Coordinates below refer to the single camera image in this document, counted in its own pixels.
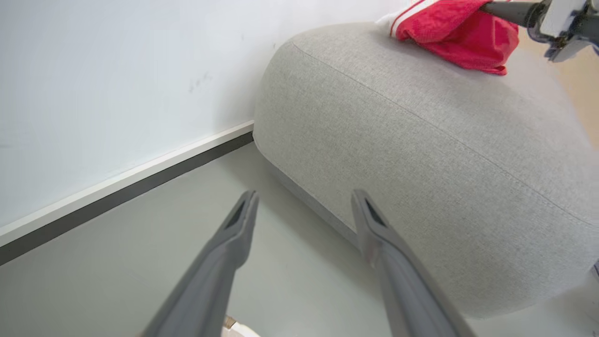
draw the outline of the robotic arm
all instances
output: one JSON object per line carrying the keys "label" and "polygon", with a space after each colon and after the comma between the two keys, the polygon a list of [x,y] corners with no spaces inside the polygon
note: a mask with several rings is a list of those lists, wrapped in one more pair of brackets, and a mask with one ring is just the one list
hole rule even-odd
{"label": "robotic arm", "polygon": [[599,0],[489,2],[481,10],[527,28],[536,42],[548,43],[545,57],[552,62],[570,59],[589,45],[599,55]]}

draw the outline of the beige surface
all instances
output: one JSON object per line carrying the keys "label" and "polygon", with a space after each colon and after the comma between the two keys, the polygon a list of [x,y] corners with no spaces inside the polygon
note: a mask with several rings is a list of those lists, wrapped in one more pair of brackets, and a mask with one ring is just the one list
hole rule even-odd
{"label": "beige surface", "polygon": [[[526,30],[520,29],[519,47],[542,55],[547,51],[547,46],[534,42],[528,37]],[[595,96],[599,78],[599,57],[587,47],[578,53],[576,58],[551,66],[557,69],[559,81],[572,99],[580,123],[585,127],[591,143],[595,149],[599,149],[599,106]]]}

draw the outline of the dark baseboard strip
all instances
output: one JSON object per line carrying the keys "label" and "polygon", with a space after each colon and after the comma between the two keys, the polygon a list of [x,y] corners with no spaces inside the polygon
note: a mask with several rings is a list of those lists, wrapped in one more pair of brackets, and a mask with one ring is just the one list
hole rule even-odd
{"label": "dark baseboard strip", "polygon": [[52,221],[2,247],[0,247],[0,266],[14,260],[26,252],[72,230],[73,228],[95,218],[96,216],[125,203],[152,188],[162,185],[171,179],[222,157],[231,151],[253,142],[252,133],[246,133],[206,152],[168,167],[132,185],[122,188],[104,198],[84,206],[60,219]]}

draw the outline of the gray ottoman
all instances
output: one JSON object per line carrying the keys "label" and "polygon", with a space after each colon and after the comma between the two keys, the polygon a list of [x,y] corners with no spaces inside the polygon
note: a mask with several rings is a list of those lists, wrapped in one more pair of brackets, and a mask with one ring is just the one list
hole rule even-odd
{"label": "gray ottoman", "polygon": [[298,35],[270,62],[254,138],[355,242],[364,188],[455,305],[490,317],[576,285],[599,258],[597,154],[539,57],[463,70],[373,24]]}

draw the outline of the baseboard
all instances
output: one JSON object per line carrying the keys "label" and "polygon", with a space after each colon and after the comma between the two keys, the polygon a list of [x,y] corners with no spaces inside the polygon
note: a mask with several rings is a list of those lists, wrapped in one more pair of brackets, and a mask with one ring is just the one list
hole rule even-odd
{"label": "baseboard", "polygon": [[[64,232],[65,229],[69,230],[80,224],[77,224],[74,219],[68,219],[68,215],[78,212],[78,216],[72,216],[72,218],[87,221],[86,219],[91,216],[92,218],[97,216],[98,212],[105,212],[107,209],[116,207],[142,192],[251,142],[252,130],[253,121],[243,123],[172,151],[0,227],[0,265],[7,260],[12,260],[15,256],[24,254],[24,251],[31,250],[31,247],[43,244],[62,234],[61,231]],[[53,222],[62,222],[57,224],[62,229],[50,228],[45,233],[40,231],[44,226]],[[39,233],[32,236],[31,233],[35,231]],[[25,242],[22,240],[25,236],[30,236],[32,240]]]}

